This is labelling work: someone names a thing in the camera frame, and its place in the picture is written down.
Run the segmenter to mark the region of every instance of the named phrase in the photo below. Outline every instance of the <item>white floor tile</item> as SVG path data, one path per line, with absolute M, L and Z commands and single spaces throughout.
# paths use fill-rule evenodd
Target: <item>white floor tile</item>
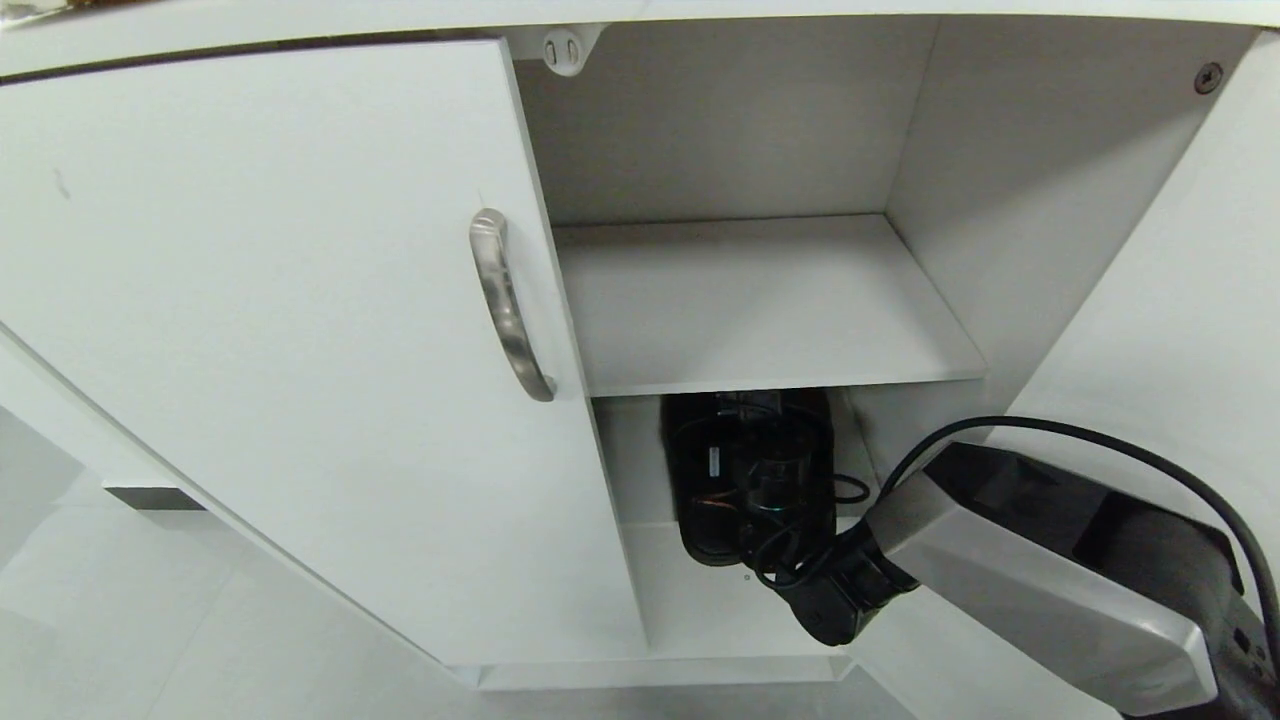
M 246 546 L 207 514 L 51 507 L 0 569 L 0 717 L 145 717 Z
M 367 717 L 374 706 L 397 707 L 398 693 L 412 691 L 406 669 L 421 662 L 355 610 L 256 551 L 218 597 L 151 719 Z

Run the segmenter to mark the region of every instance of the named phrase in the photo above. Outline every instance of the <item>cabinet shelf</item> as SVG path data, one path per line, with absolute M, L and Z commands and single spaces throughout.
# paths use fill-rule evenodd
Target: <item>cabinet shelf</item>
M 882 215 L 559 228 L 556 241 L 594 397 L 987 370 Z

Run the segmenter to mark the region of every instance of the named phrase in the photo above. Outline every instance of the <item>door handle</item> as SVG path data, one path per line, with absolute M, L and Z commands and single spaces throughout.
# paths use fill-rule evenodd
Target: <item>door handle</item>
M 507 354 L 516 379 L 538 402 L 550 402 L 556 397 L 556 380 L 547 377 L 538 365 L 534 348 L 529 343 L 529 331 L 516 302 L 516 288 L 511 283 L 507 264 L 507 218 L 492 208 L 485 208 L 471 218 L 471 255 L 476 261 L 480 287 L 489 305 L 498 342 Z

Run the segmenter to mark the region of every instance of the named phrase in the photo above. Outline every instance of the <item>black cable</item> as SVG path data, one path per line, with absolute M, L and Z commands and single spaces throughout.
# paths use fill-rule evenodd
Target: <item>black cable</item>
M 870 486 L 868 486 L 867 483 L 859 480 L 852 475 L 844 475 L 836 473 L 831 477 L 831 479 L 837 483 L 854 486 L 860 491 L 859 495 L 851 497 L 836 497 L 835 501 L 837 505 L 854 505 L 858 502 L 863 502 L 864 500 L 872 496 Z M 771 580 L 764 575 L 764 570 L 762 570 L 762 568 L 764 565 L 763 557 L 764 557 L 764 551 L 767 548 L 773 547 L 773 543 L 778 542 L 780 539 L 790 534 L 794 534 L 795 532 L 804 532 L 804 527 L 810 520 L 820 518 L 827 510 L 828 509 L 820 506 L 813 509 L 810 512 L 806 512 L 800 518 L 796 518 L 787 525 L 783 525 L 780 530 L 765 538 L 764 542 L 759 544 L 759 547 L 755 550 L 756 564 L 755 568 L 753 568 L 753 570 L 755 570 L 755 578 L 760 580 L 760 584 L 773 591 L 787 591 L 803 585 L 804 583 L 809 582 L 819 570 L 822 570 L 823 565 L 831 557 L 831 553 L 836 547 L 833 542 L 835 538 L 829 538 L 828 542 L 824 542 L 820 546 L 813 548 L 809 552 L 809 555 L 806 555 L 799 562 L 794 562 L 791 568 L 785 568 L 787 575 L 794 575 L 790 580 Z
M 854 486 L 858 489 L 858 495 L 852 495 L 849 497 L 840 497 L 837 495 L 836 505 L 858 505 L 859 502 L 872 496 L 872 487 L 852 475 L 844 475 L 841 473 L 836 473 L 835 475 L 831 477 L 831 479 L 837 483 L 844 483 L 846 486 Z
M 1245 524 L 1244 518 L 1240 518 L 1239 512 L 1211 488 L 1204 480 L 1193 475 L 1189 470 L 1183 466 L 1133 445 L 1125 442 L 1120 438 L 1111 437 L 1097 430 L 1091 430 L 1087 428 L 1080 428 L 1068 423 L 1057 423 L 1055 420 L 1041 420 L 1038 418 L 1019 418 L 1015 415 L 987 415 L 980 418 L 968 418 L 964 420 L 957 420 L 946 425 L 933 433 L 911 448 L 905 457 L 893 468 L 888 478 L 884 480 L 884 486 L 881 489 L 881 498 L 888 496 L 893 492 L 893 488 L 902 480 L 902 475 L 920 459 L 922 455 L 928 452 L 938 442 L 968 429 L 973 428 L 995 428 L 995 427 L 1007 427 L 1007 428 L 1028 428 L 1033 430 L 1041 430 L 1046 433 L 1055 433 L 1060 436 L 1073 437 L 1075 439 L 1082 439 L 1107 450 L 1112 450 L 1121 455 L 1126 455 L 1144 465 L 1155 468 L 1161 473 L 1169 475 L 1170 478 L 1178 480 L 1183 487 L 1196 493 L 1197 497 L 1208 503 L 1215 512 L 1226 523 L 1228 529 L 1235 536 L 1235 539 L 1240 543 L 1240 550 L 1244 551 L 1244 559 L 1249 562 L 1249 569 L 1253 570 L 1253 582 L 1258 587 L 1258 605 L 1262 606 L 1262 625 L 1267 635 L 1267 650 L 1271 652 L 1274 661 L 1280 662 L 1280 603 L 1276 601 L 1276 585 L 1275 580 L 1271 578 L 1271 566 L 1267 565 L 1266 556 L 1262 553 L 1262 547 L 1258 544 L 1253 532 L 1249 530 L 1248 524 Z

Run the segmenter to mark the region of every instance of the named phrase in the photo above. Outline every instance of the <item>cabinet door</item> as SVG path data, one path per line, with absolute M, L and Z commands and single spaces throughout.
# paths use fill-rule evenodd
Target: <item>cabinet door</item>
M 508 220 L 550 402 L 494 332 L 468 242 L 483 208 Z M 0 88 L 0 227 L 14 334 L 422 650 L 643 650 L 500 41 Z

